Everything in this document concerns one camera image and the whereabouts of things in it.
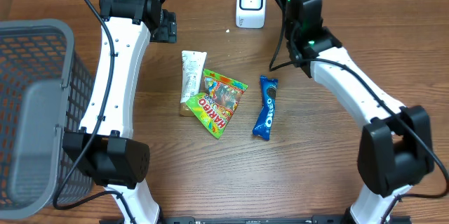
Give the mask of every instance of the wooden table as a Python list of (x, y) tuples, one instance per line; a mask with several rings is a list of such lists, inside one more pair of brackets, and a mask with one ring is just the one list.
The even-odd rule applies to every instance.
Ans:
[[(267, 0), (263, 29), (235, 25), (236, 0), (167, 0), (177, 13), (178, 42), (151, 44), (135, 94), (135, 139), (149, 145), (147, 181), (166, 216), (300, 217), (344, 213), (362, 180), (361, 132), (324, 87), (294, 67), (268, 73), (281, 13)], [(381, 88), (431, 116), (434, 149), (449, 165), (449, 0), (325, 0), (325, 24)], [(58, 18), (75, 33), (92, 74), (100, 25), (82, 0), (14, 0), (11, 20)], [(178, 115), (181, 51), (207, 51), (207, 68), (249, 85), (220, 140), (195, 118)], [(285, 45), (279, 62), (288, 60)], [(261, 108), (259, 76), (279, 79), (272, 139), (251, 135)], [(413, 192), (436, 193), (435, 171)], [(102, 188), (95, 187), (94, 192)], [(449, 223), (449, 199), (407, 199), (396, 215)], [(46, 208), (26, 223), (97, 223), (118, 218), (111, 197), (71, 211)]]

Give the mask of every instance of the snack wrapper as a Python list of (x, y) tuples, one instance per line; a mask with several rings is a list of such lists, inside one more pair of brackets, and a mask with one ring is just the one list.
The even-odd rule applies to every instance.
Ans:
[(204, 70), (203, 75), (209, 94), (199, 93), (191, 97), (186, 104), (209, 132), (218, 139), (223, 134), (248, 86), (211, 70)]
[(262, 136), (269, 140), (269, 133), (272, 129), (274, 110), (276, 103), (276, 91), (278, 88), (278, 79), (268, 79), (260, 76), (260, 87), (262, 89), (263, 107), (260, 111), (259, 119), (255, 123), (253, 135)]

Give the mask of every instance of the haribo logo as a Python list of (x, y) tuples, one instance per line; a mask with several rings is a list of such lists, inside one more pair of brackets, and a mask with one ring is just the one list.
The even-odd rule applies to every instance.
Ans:
[(271, 128), (272, 123), (273, 123), (273, 115), (274, 115), (273, 100), (271, 98), (268, 98), (267, 104), (268, 104), (269, 111), (267, 114), (267, 119), (265, 119), (265, 126), (267, 126), (267, 128)]
[(204, 112), (209, 115), (218, 128), (223, 129), (226, 126), (226, 121), (220, 118), (218, 113), (208, 104), (208, 101), (205, 98), (198, 100), (198, 104), (202, 106)]

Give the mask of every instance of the wire mesh basket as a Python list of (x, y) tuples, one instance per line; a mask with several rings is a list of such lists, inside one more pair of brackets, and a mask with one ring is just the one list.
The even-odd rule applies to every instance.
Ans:
[[(0, 22), (0, 219), (26, 218), (51, 203), (72, 167), (62, 136), (78, 130), (92, 89), (65, 23)], [(58, 202), (79, 200), (92, 183), (75, 171)]]

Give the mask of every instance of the oreo cookie package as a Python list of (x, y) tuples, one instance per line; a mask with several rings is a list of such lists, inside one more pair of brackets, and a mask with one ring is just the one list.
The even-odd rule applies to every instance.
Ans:
[(262, 136), (265, 140), (269, 140), (269, 132), (272, 129), (276, 90), (278, 88), (278, 79), (268, 79), (260, 76), (260, 87), (262, 89), (263, 107), (260, 111), (259, 119), (255, 123), (253, 135)]

